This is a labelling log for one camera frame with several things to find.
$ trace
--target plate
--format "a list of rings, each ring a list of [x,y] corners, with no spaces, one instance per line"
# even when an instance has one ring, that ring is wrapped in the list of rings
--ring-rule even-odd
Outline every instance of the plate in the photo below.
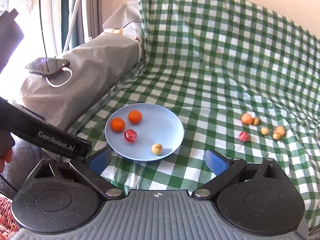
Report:
[[[131,124],[128,114],[132,110],[138,110],[142,114],[139,124]],[[110,128],[110,122],[114,118],[122,118],[125,129],[133,129],[137,133],[137,140],[130,144],[124,139],[124,131],[115,133]],[[180,119],[170,110],[145,103],[125,106],[114,112],[107,121],[105,136],[109,146],[121,156],[143,162],[151,162],[163,159],[177,150],[183,140],[184,129]],[[160,155],[154,155],[151,147],[160,143],[163,147]]]

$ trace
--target tablecloth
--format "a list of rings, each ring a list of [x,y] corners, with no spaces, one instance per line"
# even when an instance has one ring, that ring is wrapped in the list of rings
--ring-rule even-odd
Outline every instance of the tablecloth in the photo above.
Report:
[[[105,146],[104,127],[117,109],[147,102],[182,121],[180,151],[155,162],[113,153],[102,173],[127,193],[195,190],[214,174],[204,152],[261,163],[277,160],[300,192],[309,227],[319,225],[320,41],[294,22],[245,0],[139,0],[146,59],[70,129]],[[243,113],[261,119],[244,125]],[[275,141],[263,126],[281,125]],[[241,143],[241,131],[251,140]]]

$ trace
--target gray fabric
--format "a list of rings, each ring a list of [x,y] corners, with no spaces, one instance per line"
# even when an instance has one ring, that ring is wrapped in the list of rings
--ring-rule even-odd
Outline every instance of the gray fabric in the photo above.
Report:
[[[102,33],[62,55],[70,60],[71,79],[51,87],[43,76],[29,74],[21,87],[25,107],[47,122],[68,129],[90,106],[105,95],[138,61],[138,43],[126,37]],[[49,77],[53,84],[68,79],[68,72]]]

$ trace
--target white cable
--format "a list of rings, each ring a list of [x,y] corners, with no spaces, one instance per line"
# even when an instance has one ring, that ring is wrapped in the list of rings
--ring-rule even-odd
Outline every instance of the white cable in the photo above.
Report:
[[[46,76],[45,79],[47,80],[47,83],[48,83],[50,86],[52,86],[52,87],[54,87],[54,88],[58,88],[58,87],[63,86],[65,83],[67,83],[67,82],[70,80],[70,78],[72,77],[72,70],[71,70],[70,68],[68,68],[68,67],[63,67],[61,70],[62,70],[62,71],[69,71],[69,72],[70,72],[70,77],[68,78],[68,80],[67,80],[66,82],[60,84],[60,85],[54,85],[54,84],[52,84],[52,83],[49,81],[48,77]]]
[[[76,21],[76,18],[77,18],[79,3],[80,3],[80,0],[76,0],[75,1],[75,6],[73,7],[71,21],[69,22],[70,26],[69,26],[69,29],[68,29],[67,39],[66,39],[66,43],[64,44],[63,52],[66,52],[68,50],[68,48],[69,48],[69,43],[70,43],[70,40],[71,40],[73,27],[75,25],[75,21]]]

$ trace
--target hand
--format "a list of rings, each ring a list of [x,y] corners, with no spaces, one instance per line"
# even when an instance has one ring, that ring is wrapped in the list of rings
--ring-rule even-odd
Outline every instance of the hand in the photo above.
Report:
[[[2,173],[4,170],[4,162],[10,163],[12,161],[12,156],[13,156],[12,148],[4,152],[4,154],[0,158],[0,173]]]
[[[7,131],[0,130],[0,173],[4,170],[4,164],[12,161],[12,147],[14,144],[15,141],[11,134]]]

